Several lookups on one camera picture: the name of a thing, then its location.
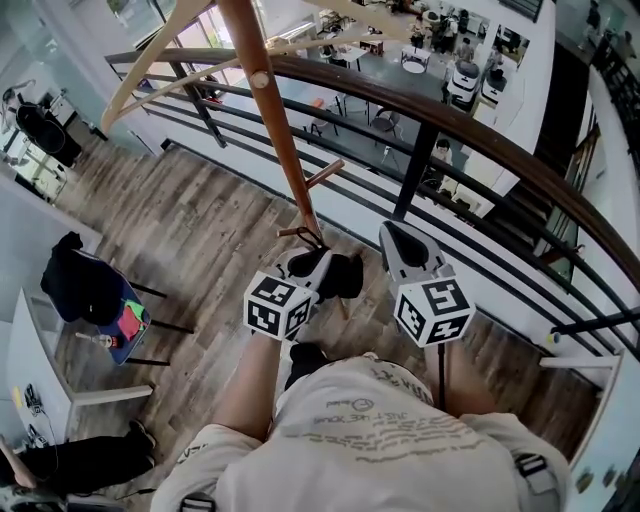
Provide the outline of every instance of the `cable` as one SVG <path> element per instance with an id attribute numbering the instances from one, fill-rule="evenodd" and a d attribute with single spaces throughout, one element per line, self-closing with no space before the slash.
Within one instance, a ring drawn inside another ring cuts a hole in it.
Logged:
<path id="1" fill-rule="evenodd" d="M 440 406 L 440 410 L 442 412 L 447 412 L 447 406 L 444 401 L 445 395 L 445 376 L 444 376 L 444 343 L 440 343 L 438 345 L 438 369 L 440 371 L 440 383 L 438 384 L 438 402 Z"/>
<path id="2" fill-rule="evenodd" d="M 135 496 L 136 494 L 143 495 L 143 494 L 151 494 L 152 492 L 156 492 L 156 490 L 151 488 L 151 487 L 148 487 L 146 489 L 140 489 L 139 491 L 135 491 L 135 492 L 132 492 L 130 494 L 125 494 L 124 496 L 120 496 L 119 498 L 116 498 L 116 501 L 123 500 L 123 499 L 129 498 L 131 496 Z"/>
<path id="3" fill-rule="evenodd" d="M 60 459 L 58 457 L 58 444 L 56 443 L 56 435 L 53 433 L 53 426 L 51 425 L 51 418 L 49 418 L 49 415 L 45 412 L 44 409 L 41 409 L 42 414 L 44 414 L 47 418 L 47 422 L 49 423 L 49 430 L 51 430 L 51 439 L 53 439 L 53 449 L 54 452 L 56 454 L 56 469 L 53 470 L 53 472 L 47 477 L 47 478 L 39 478 L 39 480 L 41 480 L 42 482 L 46 482 L 47 480 L 49 480 L 53 475 L 56 474 L 56 472 L 58 471 L 58 468 L 60 467 Z"/>

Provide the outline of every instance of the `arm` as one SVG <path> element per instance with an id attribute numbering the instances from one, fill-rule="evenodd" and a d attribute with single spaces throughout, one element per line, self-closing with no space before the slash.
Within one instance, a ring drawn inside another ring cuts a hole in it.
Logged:
<path id="1" fill-rule="evenodd" d="M 425 348 L 427 384 L 432 395 L 438 397 L 440 373 L 438 347 Z M 447 413 L 456 418 L 463 414 L 489 414 L 496 412 L 496 403 L 476 368 L 471 364 L 462 341 L 446 344 L 445 401 Z"/>
<path id="2" fill-rule="evenodd" d="M 259 441 L 269 433 L 280 364 L 280 341 L 254 334 L 222 391 L 213 423 Z"/>
<path id="3" fill-rule="evenodd" d="M 7 445 L 3 436 L 0 436 L 0 451 L 9 461 L 13 472 L 15 473 L 16 483 L 22 487 L 28 487 L 29 489 L 35 489 L 38 485 L 36 477 L 29 471 L 24 462 L 13 453 L 13 450 Z"/>

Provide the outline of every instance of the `white t-shirt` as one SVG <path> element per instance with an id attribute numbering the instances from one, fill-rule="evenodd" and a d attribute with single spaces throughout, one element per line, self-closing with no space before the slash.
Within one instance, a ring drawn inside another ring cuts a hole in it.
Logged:
<path id="1" fill-rule="evenodd" d="M 542 455 L 560 510 L 564 457 L 514 415 L 432 407 L 425 386 L 392 363 L 325 366 L 282 397 L 269 440 L 206 426 L 156 491 L 152 512 L 203 492 L 219 511 L 530 512 L 514 457 Z"/>

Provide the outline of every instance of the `black jacket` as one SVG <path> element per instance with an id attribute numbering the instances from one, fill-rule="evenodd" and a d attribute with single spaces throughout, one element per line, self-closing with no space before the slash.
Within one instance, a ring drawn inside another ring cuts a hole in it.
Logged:
<path id="1" fill-rule="evenodd" d="M 94 325 L 109 325 L 120 311 L 123 278 L 109 265 L 77 250 L 82 241 L 67 233 L 51 250 L 40 288 L 65 322 L 84 318 Z"/>

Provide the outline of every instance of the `appliance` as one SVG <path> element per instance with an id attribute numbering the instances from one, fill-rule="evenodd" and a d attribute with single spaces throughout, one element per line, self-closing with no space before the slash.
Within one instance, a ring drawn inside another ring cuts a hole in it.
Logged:
<path id="1" fill-rule="evenodd" d="M 470 112 L 480 82 L 480 68 L 473 62 L 456 62 L 447 91 L 451 95 L 451 105 Z"/>
<path id="2" fill-rule="evenodd" d="M 500 101 L 500 96 L 502 96 L 502 91 L 504 91 L 506 85 L 507 79 L 504 77 L 501 69 L 490 71 L 484 79 L 484 82 L 482 82 L 482 97 L 491 103 L 497 104 L 498 101 Z"/>

